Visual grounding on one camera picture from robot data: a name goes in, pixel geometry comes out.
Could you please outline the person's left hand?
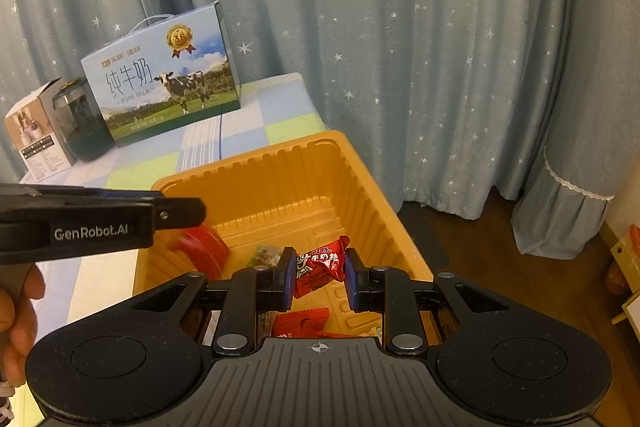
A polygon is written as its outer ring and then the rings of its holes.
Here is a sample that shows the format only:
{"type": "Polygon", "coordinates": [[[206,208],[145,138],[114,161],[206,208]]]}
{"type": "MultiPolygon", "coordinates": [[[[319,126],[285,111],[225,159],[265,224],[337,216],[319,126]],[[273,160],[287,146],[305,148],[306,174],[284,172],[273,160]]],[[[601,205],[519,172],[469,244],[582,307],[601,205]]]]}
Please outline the person's left hand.
{"type": "Polygon", "coordinates": [[[6,288],[1,288],[1,332],[8,335],[1,347],[1,374],[15,388],[25,384],[26,358],[37,335],[38,321],[32,300],[42,299],[45,291],[46,284],[37,265],[29,265],[21,295],[16,300],[6,288]]]}

